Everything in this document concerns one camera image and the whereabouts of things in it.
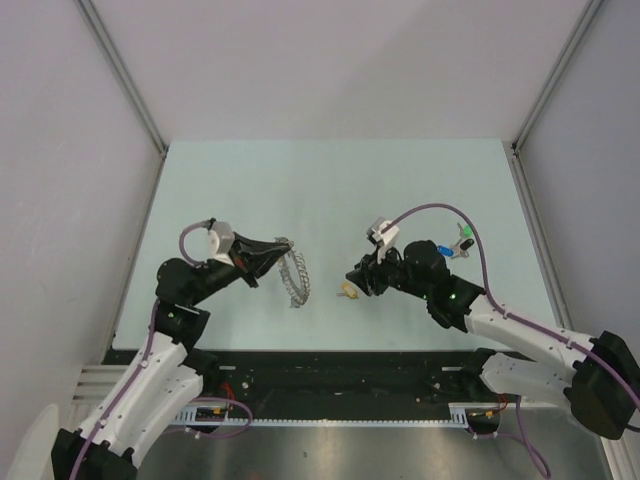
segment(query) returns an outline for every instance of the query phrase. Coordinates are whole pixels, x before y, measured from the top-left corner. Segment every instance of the white bracket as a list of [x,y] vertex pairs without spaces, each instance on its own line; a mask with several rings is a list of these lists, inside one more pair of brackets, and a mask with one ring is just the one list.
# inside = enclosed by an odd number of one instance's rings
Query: white bracket
[[141,362],[143,350],[140,349],[131,365],[120,378],[116,386],[93,411],[80,428],[82,437],[87,438],[96,422],[100,420],[105,409],[111,404],[115,396],[129,380],[138,365],[145,364],[136,381],[131,385],[126,395],[116,405],[109,417],[103,421],[103,427],[98,431],[93,442],[97,445],[109,442],[109,450],[122,455],[131,446],[133,431],[142,417],[147,417],[146,410],[155,405],[155,400],[162,392],[166,379],[183,362],[187,351],[182,344],[174,344],[171,337],[162,333],[154,333],[151,354],[147,362]]
[[[532,360],[547,365],[568,383],[571,383],[575,375],[574,362],[583,362],[585,359],[583,353],[570,346],[511,318],[503,318],[489,303],[486,295],[480,295],[471,304],[470,309],[471,313],[465,317],[469,333],[500,342]],[[538,323],[527,315],[518,315]],[[545,328],[569,338],[570,343],[581,345],[588,350],[593,347],[589,341],[591,337],[584,333],[550,326]]]
[[166,379],[148,414],[141,416],[132,429],[129,446],[134,450],[132,462],[139,467],[149,449],[180,410],[202,392],[202,376],[181,365]]
[[384,218],[378,218],[373,225],[367,230],[367,238],[372,239],[378,247],[378,263],[382,263],[382,260],[387,255],[387,252],[393,248],[400,233],[400,229],[397,226],[391,227],[386,232],[382,233],[391,222]]
[[496,353],[482,366],[480,379],[493,392],[512,393],[571,411],[563,393],[569,385],[546,365]]
[[233,265],[233,261],[229,257],[229,250],[231,250],[236,235],[233,233],[231,225],[227,222],[214,222],[207,235],[209,236],[211,258],[227,265]]

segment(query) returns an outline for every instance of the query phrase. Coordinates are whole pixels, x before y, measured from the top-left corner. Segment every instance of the black connector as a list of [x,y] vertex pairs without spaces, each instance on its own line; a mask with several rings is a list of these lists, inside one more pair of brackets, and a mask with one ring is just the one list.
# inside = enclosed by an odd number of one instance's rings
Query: black connector
[[[634,392],[640,392],[640,368],[627,344],[611,332],[592,339],[592,352],[609,364]],[[636,411],[622,386],[590,358],[574,364],[576,374],[565,395],[571,413],[586,428],[602,437],[618,440]]]

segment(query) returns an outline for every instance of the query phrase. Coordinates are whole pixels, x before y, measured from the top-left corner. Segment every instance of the cable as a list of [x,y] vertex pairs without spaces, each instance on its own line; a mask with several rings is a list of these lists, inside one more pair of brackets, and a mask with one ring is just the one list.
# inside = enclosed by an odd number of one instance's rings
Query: cable
[[516,417],[518,419],[518,425],[520,426],[520,434],[521,434],[520,437],[517,435],[514,435],[513,433],[502,433],[497,431],[494,433],[478,434],[473,431],[473,428],[471,427],[471,425],[469,425],[469,428],[467,429],[467,431],[473,435],[474,440],[490,440],[495,438],[508,438],[511,440],[515,440],[518,443],[521,443],[526,447],[527,452],[531,457],[531,461],[533,462],[533,465],[536,467],[538,472],[540,472],[540,475],[542,475],[542,477],[545,480],[549,480],[551,478],[551,468],[549,468],[549,464],[544,459],[542,454],[538,451],[538,449],[533,445],[531,445],[531,442],[529,441],[526,429],[524,427],[524,420],[522,419],[522,412],[520,411],[520,401],[521,401],[521,397],[518,397],[518,399],[516,400]]
[[187,228],[185,228],[180,234],[180,239],[178,240],[178,248],[180,248],[180,255],[182,255],[182,258],[184,258],[187,261],[187,263],[190,263],[194,267],[198,265],[202,265],[205,262],[196,260],[195,258],[191,257],[187,253],[187,249],[184,247],[184,240],[185,238],[187,238],[188,234],[190,234],[191,232],[199,228],[206,228],[209,225],[209,223],[210,223],[209,220],[203,220],[202,222],[194,223],[193,225],[189,225]]
[[473,232],[473,235],[476,238],[476,243],[478,244],[478,251],[480,252],[480,264],[482,265],[482,280],[484,283],[484,289],[487,292],[487,299],[489,300],[489,303],[493,308],[496,309],[496,311],[498,311],[501,315],[506,316],[512,320],[515,320],[516,322],[522,325],[525,325],[561,343],[564,343],[569,348],[575,348],[577,351],[579,351],[583,355],[593,360],[595,363],[601,366],[609,375],[611,375],[616,382],[620,384],[620,386],[625,390],[625,392],[627,392],[629,397],[633,400],[633,403],[635,404],[636,408],[640,410],[640,398],[638,397],[638,395],[636,395],[636,393],[633,391],[631,386],[625,381],[625,379],[622,378],[622,376],[618,372],[616,372],[613,369],[613,367],[611,367],[611,365],[605,362],[600,356],[596,355],[595,353],[583,347],[582,345],[571,342],[571,339],[568,337],[565,337],[564,335],[554,332],[553,330],[543,327],[542,325],[538,325],[537,323],[531,322],[525,318],[522,318],[519,315],[507,312],[504,308],[502,308],[498,304],[498,302],[493,296],[493,293],[491,292],[491,288],[489,287],[489,273],[487,270],[487,258],[484,251],[484,246],[482,245],[482,240],[480,240],[480,235],[478,234],[478,230],[476,229],[475,225],[473,224],[471,219],[464,212],[462,212],[462,210],[446,203],[427,203],[424,205],[420,205],[400,215],[393,222],[391,222],[384,229],[382,229],[382,233],[385,233],[391,227],[396,226],[398,223],[400,223],[402,220],[404,220],[408,216],[413,215],[414,213],[419,212],[420,210],[427,210],[430,208],[444,208],[445,210],[454,212],[458,216],[462,217],[462,219],[464,219],[464,221],[467,222],[467,225],[471,227],[471,231]]
[[[235,437],[236,435],[240,435],[242,432],[244,432],[246,429],[248,429],[251,426],[251,424],[253,423],[253,412],[251,411],[251,409],[247,405],[245,405],[244,403],[239,402],[237,400],[232,400],[230,398],[222,398],[222,397],[199,397],[199,398],[196,398],[194,401],[230,403],[232,405],[235,405],[236,407],[242,408],[247,413],[247,423],[245,423],[241,427],[237,428],[236,430],[233,430],[232,432],[228,432],[228,433],[197,432],[196,433],[196,438],[198,438],[200,436],[205,437],[205,438],[231,438],[231,437]],[[188,432],[192,432],[192,431],[193,430],[191,430],[189,427],[173,428],[173,429],[166,430],[162,435],[169,435],[171,433],[177,433],[177,432],[188,433]]]
[[501,403],[504,403],[504,405],[498,409],[498,413],[500,413],[507,409],[507,407],[509,406],[509,400],[507,399],[507,396],[503,393],[500,393],[498,395],[498,398],[500,399]]
[[113,400],[111,401],[109,406],[105,409],[104,413],[100,416],[100,418],[94,425],[93,429],[91,430],[91,433],[89,433],[89,436],[87,437],[84,444],[82,445],[82,448],[80,449],[80,452],[76,457],[76,461],[73,464],[73,468],[71,469],[71,475],[69,476],[69,480],[77,479],[78,472],[80,471],[80,466],[82,465],[84,457],[87,454],[87,451],[89,450],[89,447],[93,442],[93,439],[96,437],[96,435],[100,431],[100,428],[102,428],[102,422],[107,420],[107,418],[109,418],[109,415],[111,414],[111,412],[113,412],[113,410],[116,408],[120,400],[122,400],[125,394],[129,391],[129,389],[131,388],[131,385],[133,385],[133,382],[135,382],[136,378],[138,378],[138,376],[140,375],[140,372],[144,368],[142,364],[149,359],[149,355],[151,354],[151,347],[153,346],[153,334],[155,333],[155,326],[156,326],[156,312],[158,311],[159,304],[160,304],[160,300],[156,299],[156,301],[153,304],[153,308],[151,309],[151,321],[149,322],[149,336],[147,339],[147,346],[144,349],[144,353],[142,354],[142,359],[140,360],[140,363],[138,363],[138,365],[136,366],[136,369],[133,371],[131,376],[122,386],[120,391],[116,393],[116,395],[113,397]]

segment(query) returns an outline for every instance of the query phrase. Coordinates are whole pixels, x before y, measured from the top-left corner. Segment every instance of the metal frame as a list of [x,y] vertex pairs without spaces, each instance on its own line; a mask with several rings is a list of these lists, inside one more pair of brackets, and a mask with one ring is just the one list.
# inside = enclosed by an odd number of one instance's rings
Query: metal frame
[[560,326],[573,330],[573,322],[567,309],[567,302],[564,298],[560,281],[558,280],[558,274],[551,257],[549,244],[542,228],[542,222],[540,221],[529,183],[522,168],[520,156],[517,155],[511,147],[508,148],[508,151],[507,148],[505,148],[505,151],[507,153],[511,175],[513,176],[513,182],[516,186],[518,197],[520,197],[522,212],[527,222],[527,227],[529,228],[529,234],[533,241],[536,256],[538,257],[538,263],[540,264],[542,278],[547,288],[547,294],[549,295],[551,309],[556,317],[556,322]]
[[142,122],[151,142],[158,150],[160,155],[164,156],[167,153],[167,143],[162,139],[162,135],[156,126],[156,123],[149,113],[146,103],[144,102],[140,91],[136,86],[127,66],[122,59],[122,56],[118,52],[107,27],[105,26],[100,14],[93,4],[92,0],[74,0],[80,14],[85,19],[89,30],[93,34],[98,47],[104,54],[104,58],[111,67],[116,80],[122,87],[122,92],[127,97],[127,100],[131,103],[133,110],[138,115],[138,118]]
[[531,133],[534,125],[537,123],[545,105],[551,98],[551,94],[560,83],[560,80],[571,63],[571,60],[584,42],[593,22],[602,11],[602,7],[607,3],[607,1],[608,0],[590,0],[582,11],[578,22],[574,26],[571,35],[569,35],[567,42],[564,44],[564,47],[556,60],[556,63],[553,65],[549,76],[545,80],[542,90],[538,94],[535,102],[533,102],[533,107],[531,107],[527,118],[513,141],[513,148],[516,154],[520,153],[522,150],[524,142],[526,142],[529,133]]

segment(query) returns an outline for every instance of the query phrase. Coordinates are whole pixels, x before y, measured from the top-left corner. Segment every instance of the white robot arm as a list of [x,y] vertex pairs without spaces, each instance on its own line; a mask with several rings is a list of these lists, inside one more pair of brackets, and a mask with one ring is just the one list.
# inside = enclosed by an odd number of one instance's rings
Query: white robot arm
[[[430,240],[408,244],[404,257],[394,247],[397,223],[414,211],[432,207],[454,211],[473,228],[484,287],[452,275],[445,257]],[[382,295],[391,287],[424,299],[440,326],[495,340],[527,359],[479,349],[463,369],[466,373],[496,393],[526,396],[569,410],[598,435],[622,436],[640,407],[640,368],[625,342],[606,331],[594,338],[547,327],[499,303],[488,288],[482,242],[466,215],[449,205],[430,204],[393,222],[379,218],[367,230],[367,237],[375,251],[346,275],[365,294]]]
[[[183,246],[186,233],[200,227],[208,230],[212,251],[205,262],[193,260]],[[58,432],[51,455],[56,480],[133,480],[178,412],[220,382],[217,358],[194,348],[209,319],[195,305],[240,278],[257,287],[291,247],[249,240],[211,219],[187,227],[180,249],[184,259],[168,260],[158,270],[144,346],[91,416],[75,432]]]

